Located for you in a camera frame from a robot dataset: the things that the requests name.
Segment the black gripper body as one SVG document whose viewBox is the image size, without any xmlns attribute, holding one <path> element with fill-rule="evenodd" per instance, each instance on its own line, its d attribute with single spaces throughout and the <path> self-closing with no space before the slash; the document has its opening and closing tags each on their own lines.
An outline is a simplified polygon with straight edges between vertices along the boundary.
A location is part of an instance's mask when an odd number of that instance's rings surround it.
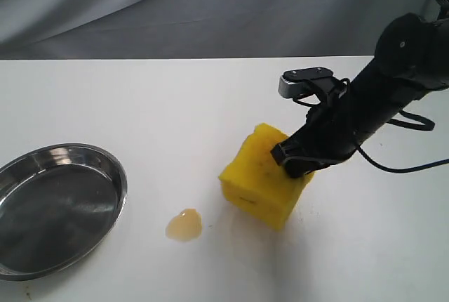
<svg viewBox="0 0 449 302">
<path fill-rule="evenodd" d="M 323 113 L 309 115 L 305 125 L 284 142 L 293 149 L 291 159 L 320 161 L 334 166 L 355 153 L 357 130 L 358 101 L 341 100 Z"/>
</svg>

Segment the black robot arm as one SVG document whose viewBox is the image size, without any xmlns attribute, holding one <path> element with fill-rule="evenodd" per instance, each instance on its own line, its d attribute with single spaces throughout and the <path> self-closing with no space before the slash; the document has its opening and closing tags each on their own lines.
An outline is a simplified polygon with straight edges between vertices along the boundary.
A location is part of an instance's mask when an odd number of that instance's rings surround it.
<svg viewBox="0 0 449 302">
<path fill-rule="evenodd" d="M 432 120 L 406 111 L 413 101 L 448 88 L 448 0 L 432 22 L 414 14 L 392 21 L 373 59 L 354 79 L 338 79 L 324 67 L 284 72 L 279 94 L 309 105 L 304 125 L 276 144 L 274 161 L 291 178 L 347 161 L 381 126 L 431 131 Z"/>
</svg>

